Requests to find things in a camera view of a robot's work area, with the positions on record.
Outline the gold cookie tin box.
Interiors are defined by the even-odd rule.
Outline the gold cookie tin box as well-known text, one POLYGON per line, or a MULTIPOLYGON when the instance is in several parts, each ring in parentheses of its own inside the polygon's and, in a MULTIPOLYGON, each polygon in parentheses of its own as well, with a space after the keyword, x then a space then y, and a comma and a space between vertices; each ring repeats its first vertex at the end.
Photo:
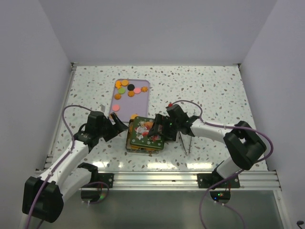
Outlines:
POLYGON ((131 137, 131 128, 132 128, 133 119, 129 121, 129 130, 126 139, 126 150, 131 153, 148 153, 148 154, 158 154, 160 150, 151 150, 147 148, 138 148, 131 146, 130 137, 131 137))

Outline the gold tin lid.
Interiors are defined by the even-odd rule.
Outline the gold tin lid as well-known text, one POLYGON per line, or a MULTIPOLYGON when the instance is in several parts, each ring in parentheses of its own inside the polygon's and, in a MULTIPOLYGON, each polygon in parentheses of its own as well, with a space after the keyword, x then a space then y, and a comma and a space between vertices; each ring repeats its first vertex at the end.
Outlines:
POLYGON ((163 150, 164 140, 160 135, 148 136, 153 127, 153 119, 137 116, 134 118, 131 128, 130 144, 138 148, 151 150, 163 150))

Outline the metal tongs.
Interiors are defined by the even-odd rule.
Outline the metal tongs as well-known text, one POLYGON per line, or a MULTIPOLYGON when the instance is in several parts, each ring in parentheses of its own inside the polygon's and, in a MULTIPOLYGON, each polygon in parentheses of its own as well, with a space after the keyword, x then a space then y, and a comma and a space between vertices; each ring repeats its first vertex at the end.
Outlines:
POLYGON ((186 156, 188 156, 191 152, 191 145, 192 145, 193 137, 189 136, 189 135, 183 135, 181 132, 178 132, 178 136, 181 141, 181 144, 182 144, 182 147, 184 150, 184 154, 186 156))

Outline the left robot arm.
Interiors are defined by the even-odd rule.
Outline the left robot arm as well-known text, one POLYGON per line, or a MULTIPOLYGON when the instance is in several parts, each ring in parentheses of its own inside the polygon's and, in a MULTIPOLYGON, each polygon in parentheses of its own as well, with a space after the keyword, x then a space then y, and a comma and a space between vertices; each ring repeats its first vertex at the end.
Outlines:
POLYGON ((68 149, 55 163, 38 177, 27 179, 22 212, 29 218, 56 221, 70 196, 85 185, 94 187, 99 183, 98 168, 82 160, 101 138, 108 142, 127 129, 116 113, 107 118, 103 112, 91 111, 87 122, 72 135, 68 149))

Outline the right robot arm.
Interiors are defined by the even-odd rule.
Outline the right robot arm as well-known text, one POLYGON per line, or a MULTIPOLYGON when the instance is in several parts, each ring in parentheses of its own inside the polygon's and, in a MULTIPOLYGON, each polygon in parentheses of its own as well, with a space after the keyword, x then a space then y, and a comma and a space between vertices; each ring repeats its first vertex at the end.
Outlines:
POLYGON ((225 144, 230 157, 212 172, 212 181, 217 187, 224 187, 239 171, 250 170, 267 150, 263 140, 247 122, 224 126, 204 122, 196 115, 188 116, 177 104, 166 109, 168 115, 157 114, 147 136, 160 135, 165 140, 174 141, 177 133, 181 132, 183 135, 209 138, 225 144))

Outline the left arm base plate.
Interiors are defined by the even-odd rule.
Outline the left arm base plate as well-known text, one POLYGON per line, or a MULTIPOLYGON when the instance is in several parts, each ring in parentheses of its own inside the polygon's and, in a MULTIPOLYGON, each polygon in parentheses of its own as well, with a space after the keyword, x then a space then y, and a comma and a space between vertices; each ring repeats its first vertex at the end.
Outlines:
POLYGON ((99 182, 95 185, 97 188, 106 188, 106 184, 109 188, 113 188, 114 173, 98 173, 96 182, 99 182))

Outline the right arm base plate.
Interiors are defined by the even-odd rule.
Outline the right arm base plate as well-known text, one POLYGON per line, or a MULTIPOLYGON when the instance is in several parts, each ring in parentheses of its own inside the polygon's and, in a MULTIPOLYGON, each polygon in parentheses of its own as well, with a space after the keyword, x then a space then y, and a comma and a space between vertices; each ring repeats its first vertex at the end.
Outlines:
MULTIPOLYGON (((209 188, 212 185, 222 181, 223 178, 220 175, 213 173, 198 173, 197 174, 197 182, 198 188, 209 188)), ((238 177, 234 177, 229 179, 228 181, 222 182, 216 188, 240 188, 240 181, 238 177)))

